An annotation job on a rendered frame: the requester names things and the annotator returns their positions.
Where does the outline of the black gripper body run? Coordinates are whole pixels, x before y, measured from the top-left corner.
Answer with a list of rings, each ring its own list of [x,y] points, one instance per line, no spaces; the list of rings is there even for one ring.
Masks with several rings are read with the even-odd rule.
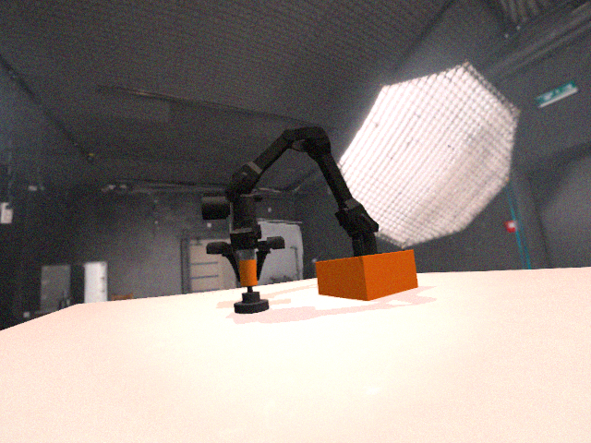
[[[240,228],[247,227],[247,223],[252,222],[253,224],[257,224],[256,217],[254,216],[240,216],[235,217],[233,221],[233,225],[239,224]],[[251,223],[251,224],[252,224]],[[231,244],[227,244],[225,242],[216,242],[211,243],[209,242],[206,245],[206,252],[207,254],[228,254],[233,253],[236,254],[238,250],[248,250],[248,249],[258,249],[259,251],[267,251],[270,249],[284,249],[284,239],[281,236],[274,236],[274,237],[267,237],[267,241],[258,241],[251,246],[239,246],[237,248],[232,248]]]

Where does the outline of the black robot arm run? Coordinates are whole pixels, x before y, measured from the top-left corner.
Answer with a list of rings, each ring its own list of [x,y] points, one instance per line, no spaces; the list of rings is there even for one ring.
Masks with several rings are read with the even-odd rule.
[[[299,141],[303,140],[304,141]],[[256,190],[249,194],[261,175],[287,150],[306,152],[316,161],[338,203],[335,213],[340,226],[352,237],[354,257],[377,255],[375,234],[379,225],[368,215],[364,206],[353,198],[331,154],[328,133],[320,127],[285,129],[272,144],[255,160],[237,168],[232,181],[224,193],[203,193],[203,220],[222,220],[231,215],[230,202],[233,202],[234,218],[240,216],[256,217],[255,202],[261,202],[262,195]],[[240,197],[242,196],[242,197]],[[260,224],[247,223],[247,227],[234,225],[230,232],[232,248],[251,246],[261,239]]]

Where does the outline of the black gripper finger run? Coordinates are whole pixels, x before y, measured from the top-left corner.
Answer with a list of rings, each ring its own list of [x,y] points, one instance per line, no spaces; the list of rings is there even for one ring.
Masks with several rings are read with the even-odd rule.
[[[230,261],[235,275],[237,277],[238,282],[240,282],[240,268],[239,268],[239,260],[240,257],[238,254],[233,254],[233,253],[228,253],[228,254],[222,254],[223,257],[227,257],[227,259]]]
[[[257,251],[256,252],[256,258],[257,258],[257,261],[256,261],[257,281],[259,281],[259,279],[260,279],[259,276],[260,276],[260,272],[261,272],[261,269],[262,269],[264,260],[265,260],[265,258],[267,256],[267,254],[270,254],[270,253],[271,253],[271,251],[269,251],[269,250],[267,250],[267,251]]]

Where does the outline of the orange knob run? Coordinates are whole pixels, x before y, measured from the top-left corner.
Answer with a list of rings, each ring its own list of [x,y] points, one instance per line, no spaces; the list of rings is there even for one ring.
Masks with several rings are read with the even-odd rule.
[[[239,260],[240,268],[240,286],[258,285],[256,260]]]

